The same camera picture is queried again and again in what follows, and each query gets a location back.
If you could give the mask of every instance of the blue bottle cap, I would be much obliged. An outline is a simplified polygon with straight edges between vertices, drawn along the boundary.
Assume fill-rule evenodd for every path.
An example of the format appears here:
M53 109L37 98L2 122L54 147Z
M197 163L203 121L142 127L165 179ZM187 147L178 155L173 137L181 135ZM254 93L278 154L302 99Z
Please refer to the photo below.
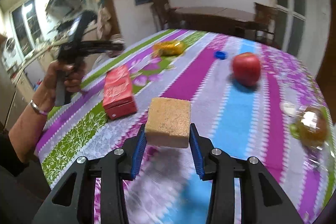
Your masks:
M215 58L224 60L224 59L227 58L227 53L226 52L217 51L217 52L215 52Z

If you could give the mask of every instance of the hand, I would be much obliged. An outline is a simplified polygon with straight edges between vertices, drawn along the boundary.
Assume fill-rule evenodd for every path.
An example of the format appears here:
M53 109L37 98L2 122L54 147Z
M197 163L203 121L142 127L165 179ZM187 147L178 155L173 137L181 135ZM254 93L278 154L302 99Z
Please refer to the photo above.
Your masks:
M67 65L58 61L50 63L43 82L33 95L34 103L42 110L49 112L55 105L57 71L62 70L68 74L64 85L67 91L75 93L81 90L80 84L85 74L85 63L73 72L73 65Z

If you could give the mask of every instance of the brown egg-shaped object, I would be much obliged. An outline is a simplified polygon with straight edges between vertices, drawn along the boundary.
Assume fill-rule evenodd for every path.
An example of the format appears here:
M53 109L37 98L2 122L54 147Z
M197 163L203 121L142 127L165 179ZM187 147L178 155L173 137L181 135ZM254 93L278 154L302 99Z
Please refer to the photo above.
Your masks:
M308 106L300 109L297 128L303 145L318 147L323 145L328 135L328 123L320 109Z

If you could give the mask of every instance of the striped tablecloth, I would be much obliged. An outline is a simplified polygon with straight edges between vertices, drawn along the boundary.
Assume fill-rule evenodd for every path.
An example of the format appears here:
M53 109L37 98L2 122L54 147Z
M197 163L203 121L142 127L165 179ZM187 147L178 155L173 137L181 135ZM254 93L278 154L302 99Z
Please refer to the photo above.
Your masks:
M173 39L187 45L183 55L151 59L154 43ZM218 50L227 51L229 58L215 59ZM253 92L230 78L231 59L243 52L254 52L262 62L261 80ZM105 74L122 64L130 69L138 112L107 122L101 92ZM84 95L53 109L36 146L51 187L77 157L94 159L122 146L146 123L151 99L163 96L190 100L191 121L214 146L241 159L258 157L306 223L316 218L335 188L335 164L328 171L307 167L307 154L289 132L293 121L280 109L283 101L297 107L325 105L323 97L302 64L277 49L222 34L165 30L106 61L85 77L82 86ZM334 151L334 136L329 145ZM147 146L138 177L124 182L124 189L130 223L205 223L211 183L199 180L190 149ZM100 223L99 179L94 209L95 222ZM238 198L235 214L239 223Z

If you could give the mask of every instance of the floral tablecloth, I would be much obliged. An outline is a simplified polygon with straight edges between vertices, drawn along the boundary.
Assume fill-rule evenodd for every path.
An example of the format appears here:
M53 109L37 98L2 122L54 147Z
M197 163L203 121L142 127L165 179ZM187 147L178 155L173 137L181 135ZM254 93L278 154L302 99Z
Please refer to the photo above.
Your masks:
M173 39L187 45L183 55L151 59L154 43ZM215 59L218 50L228 52L229 58ZM230 61L243 52L254 52L262 62L255 91L233 84L230 78ZM105 75L122 64L130 70L138 112L108 122L102 107ZM297 107L326 106L313 78L287 53L223 34L169 29L106 61L85 77L82 87L86 92L75 95L71 104L52 110L36 146L51 187L77 157L95 159L122 146L146 123L151 99L162 96L190 100L191 122L214 146L241 159L258 157L305 223L316 218L335 189L335 164L328 170L314 170L305 164L308 156L289 132L293 121L281 111L284 101ZM329 110L325 110L332 128ZM332 151L334 140L330 137ZM235 185L235 222L239 223L239 183ZM199 180L190 149L147 146L138 177L124 182L124 189L130 223L205 223L211 183ZM99 179L94 214L95 222L100 223Z

